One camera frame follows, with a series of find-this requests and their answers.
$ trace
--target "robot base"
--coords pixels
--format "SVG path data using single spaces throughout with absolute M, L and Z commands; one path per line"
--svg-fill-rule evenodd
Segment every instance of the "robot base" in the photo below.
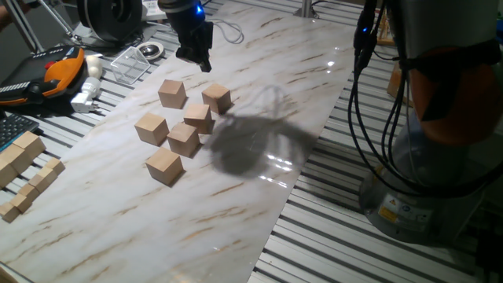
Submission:
M 428 180 L 430 186 L 451 186 L 473 180 L 486 172 L 485 167 L 468 160 L 468 149 L 430 141 L 421 131 L 415 113 L 410 119 L 410 136 L 404 127 L 393 147 L 396 167 L 403 174 L 414 176 L 423 183 Z M 395 188 L 417 194 L 386 169 L 380 167 L 377 171 Z M 483 194 L 478 190 L 456 199 L 405 195 L 388 188 L 370 173 L 360 188 L 360 206 L 367 219 L 389 237 L 417 244 L 449 244 L 464 229 Z

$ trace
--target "metal rod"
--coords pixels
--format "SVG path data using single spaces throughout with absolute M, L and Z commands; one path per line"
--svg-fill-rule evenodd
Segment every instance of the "metal rod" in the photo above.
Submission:
M 47 3 L 44 0 L 38 0 L 40 5 L 44 6 L 46 8 L 47 12 L 56 20 L 56 22 L 64 29 L 67 35 L 70 37 L 73 36 L 73 29 L 70 27 L 70 25 L 64 20 L 64 18 L 52 7 L 47 5 Z
M 30 23 L 24 16 L 23 10 L 17 4 L 16 0 L 2 0 L 6 6 L 7 12 L 13 19 L 13 23 L 16 25 L 17 30 L 23 37 L 24 41 L 28 45 L 28 48 L 33 53 L 41 53 L 44 51 L 42 44 L 39 39 L 31 29 Z
M 303 0 L 302 8 L 300 8 L 300 16 L 301 17 L 309 17 L 309 12 L 311 9 L 312 0 Z

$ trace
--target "silver metal frame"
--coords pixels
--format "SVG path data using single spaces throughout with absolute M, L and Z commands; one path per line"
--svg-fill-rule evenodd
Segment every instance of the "silver metal frame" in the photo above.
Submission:
M 6 6 L 7 12 L 13 19 L 13 23 L 16 25 L 19 33 L 23 37 L 24 41 L 28 45 L 28 48 L 35 54 L 44 51 L 42 44 L 39 39 L 31 29 L 31 25 L 28 19 L 24 16 L 23 10 L 17 4 L 16 0 L 2 0 Z
M 303 0 L 302 8 L 298 9 L 295 13 L 293 13 L 293 15 L 298 17 L 318 19 L 319 16 L 314 11 L 312 5 L 313 5 L 312 0 Z

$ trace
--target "cable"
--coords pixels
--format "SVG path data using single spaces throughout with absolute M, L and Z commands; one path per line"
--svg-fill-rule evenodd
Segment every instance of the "cable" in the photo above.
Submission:
M 222 20 L 222 19 L 208 19 L 209 21 L 213 21 L 213 24 L 220 29 L 220 31 L 222 31 L 222 35 L 223 35 L 223 38 L 226 39 L 227 42 L 229 43 L 232 43 L 232 44 L 240 44 L 244 41 L 244 34 L 243 34 L 243 29 L 240 27 L 239 24 L 235 24 L 235 23 L 230 23 L 226 20 Z M 239 32 L 239 35 L 235 38 L 235 39 L 229 39 L 227 37 L 227 34 L 226 32 L 224 31 L 221 23 L 224 23 L 224 24 L 227 24 L 229 27 L 231 27 L 232 29 L 236 30 L 237 32 Z
M 326 1 L 326 0 L 319 0 L 319 1 L 316 1 L 313 4 L 311 4 L 311 7 L 315 6 L 315 5 L 319 4 L 319 3 L 332 3 L 332 4 L 335 4 L 334 2 L 330 2 L 330 1 Z
M 375 50 L 373 52 L 374 52 L 374 54 L 376 54 L 376 56 L 378 56 L 382 60 L 386 60 L 386 61 L 398 61 L 398 60 L 400 60 L 400 57 L 386 58 L 386 57 L 380 56 Z
M 382 11 L 384 10 L 384 5 L 385 3 L 383 2 L 383 7 L 381 8 L 380 16 L 377 21 L 379 23 L 380 18 L 382 17 Z M 385 184 L 387 187 L 390 189 L 393 189 L 396 192 L 409 195 L 409 196 L 415 196 L 415 197 L 434 197 L 434 198 L 455 198 L 455 197 L 465 197 L 469 194 L 475 193 L 478 190 L 484 188 L 491 182 L 495 181 L 497 178 L 499 178 L 503 174 L 503 162 L 498 164 L 492 171 L 488 172 L 484 176 L 481 176 L 477 178 L 476 180 L 472 180 L 470 182 L 466 182 L 461 185 L 457 186 L 423 186 L 420 183 L 418 183 L 416 180 L 413 180 L 405 175 L 403 175 L 400 170 L 396 168 L 396 166 L 392 162 L 392 155 L 391 155 L 391 146 L 388 144 L 388 154 L 390 155 L 390 162 L 388 163 L 387 161 L 384 160 L 382 156 L 379 155 L 379 153 L 376 151 L 376 148 L 373 146 L 373 142 L 370 140 L 368 133 L 366 132 L 365 125 L 363 124 L 362 121 L 362 115 L 359 110 L 359 103 L 358 103 L 358 80 L 359 77 L 362 73 L 363 68 L 365 68 L 370 60 L 370 54 L 372 54 L 373 49 L 375 48 L 376 45 L 376 30 L 378 27 L 376 27 L 373 30 L 372 37 L 369 38 L 369 40 L 365 43 L 365 48 L 362 49 L 360 53 L 356 53 L 355 59 L 354 59 L 354 82 L 353 82 L 353 88 L 351 90 L 351 95 L 350 95 L 350 103 L 348 106 L 348 122 L 350 126 L 350 131 L 351 131 L 351 137 L 353 138 L 354 144 L 358 150 L 358 153 L 362 157 L 362 159 L 365 162 L 365 165 L 371 170 L 373 175 L 379 179 L 383 184 Z M 398 124 L 398 116 L 400 113 L 400 108 L 402 107 L 402 100 L 403 100 L 403 95 L 404 95 L 404 90 L 405 90 L 405 85 L 406 85 L 406 75 L 407 71 L 402 70 L 402 79 L 400 82 L 400 87 L 398 88 L 398 96 L 396 99 L 396 110 L 392 111 L 390 113 L 390 117 L 388 117 L 387 124 L 389 126 L 389 123 L 391 122 L 392 116 L 395 116 L 395 121 L 393 122 L 392 128 L 391 128 L 391 136 L 390 136 L 390 143 L 392 143 L 392 137 L 394 135 L 394 132 L 396 130 L 396 126 Z M 406 186 L 411 188 L 413 191 L 416 191 L 416 193 L 411 193 L 411 192 L 406 192 L 403 191 L 395 186 L 392 186 L 389 182 L 386 182 L 384 178 L 376 172 L 376 170 L 370 165 L 369 161 L 367 160 L 365 154 L 363 153 L 359 143 L 358 139 L 356 138 L 356 134 L 354 132 L 354 125 L 352 123 L 352 107 L 353 107 L 353 101 L 354 101 L 354 107 L 355 107 L 355 112 L 356 116 L 358 118 L 358 124 L 362 130 L 362 133 L 364 135 L 365 141 L 369 145 L 370 149 L 372 150 L 373 155 L 381 162 L 381 164 L 386 168 L 387 171 L 392 173 L 399 181 L 403 182 Z

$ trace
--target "wooden block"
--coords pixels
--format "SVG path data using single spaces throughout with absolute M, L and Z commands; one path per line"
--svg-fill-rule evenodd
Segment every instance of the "wooden block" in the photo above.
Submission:
M 39 193 L 43 193 L 43 191 L 45 191 L 50 186 L 50 184 L 52 184 L 54 180 L 56 180 L 56 178 L 56 172 L 47 167 L 44 167 L 37 173 L 37 175 L 31 178 L 28 184 L 34 186 Z
M 178 123 L 167 136 L 171 151 L 190 157 L 200 144 L 197 129 L 184 123 Z
M 7 221 L 8 223 L 14 221 L 14 219 L 16 219 L 19 214 L 21 214 L 19 209 L 11 205 L 11 203 L 4 203 L 2 206 L 0 206 L 0 215 L 2 216 L 2 219 Z
M 31 201 L 22 194 L 18 193 L 11 201 L 10 204 L 15 206 L 21 213 L 25 213 L 31 206 Z
M 211 113 L 208 105 L 189 105 L 185 117 L 185 124 L 197 128 L 199 134 L 210 134 Z
M 49 162 L 47 162 L 46 166 L 49 169 L 53 169 L 54 172 L 56 172 L 57 175 L 61 174 L 61 172 L 64 171 L 64 164 L 61 162 L 61 160 L 57 158 L 51 158 Z
M 40 137 L 29 131 L 18 137 L 13 144 L 24 149 L 31 160 L 34 160 L 40 153 L 43 153 L 44 150 L 46 150 L 46 146 Z
M 7 186 L 17 177 L 17 172 L 7 161 L 0 159 L 0 188 Z
M 33 163 L 33 159 L 19 146 L 10 145 L 0 154 L 0 160 L 9 163 L 18 174 L 23 173 Z
M 213 112 L 223 114 L 230 108 L 230 90 L 214 83 L 203 91 L 203 102 Z
M 0 282 L 1 283 L 19 283 L 7 271 L 0 266 Z
M 182 108 L 187 95 L 183 82 L 165 79 L 163 85 L 159 88 L 159 99 L 163 107 Z
M 172 151 L 160 148 L 147 160 L 149 173 L 155 180 L 169 186 L 182 173 L 182 159 Z
M 28 198 L 30 200 L 30 202 L 33 202 L 37 197 L 39 197 L 40 193 L 38 192 L 38 190 L 30 185 L 30 184 L 26 184 L 24 185 L 18 192 L 19 194 L 25 196 L 26 198 Z
M 152 113 L 145 114 L 134 127 L 142 141 L 157 146 L 164 142 L 170 132 L 167 128 L 166 119 Z

